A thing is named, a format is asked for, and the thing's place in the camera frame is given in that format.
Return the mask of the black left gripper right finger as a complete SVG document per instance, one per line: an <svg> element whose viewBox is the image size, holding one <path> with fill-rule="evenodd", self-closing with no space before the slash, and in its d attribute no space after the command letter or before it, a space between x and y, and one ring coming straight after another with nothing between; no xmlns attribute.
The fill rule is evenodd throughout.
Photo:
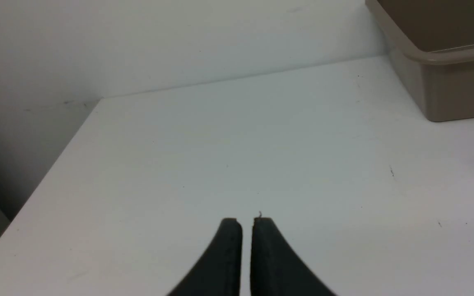
<svg viewBox="0 0 474 296"><path fill-rule="evenodd" d="M252 228L250 291L253 296L334 296L308 268L269 217Z"/></svg>

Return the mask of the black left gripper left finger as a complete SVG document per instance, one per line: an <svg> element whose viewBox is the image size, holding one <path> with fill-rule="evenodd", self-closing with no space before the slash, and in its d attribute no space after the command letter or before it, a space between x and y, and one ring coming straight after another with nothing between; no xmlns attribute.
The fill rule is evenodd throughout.
<svg viewBox="0 0 474 296"><path fill-rule="evenodd" d="M237 219L222 219L206 250L169 296L238 296L242 240Z"/></svg>

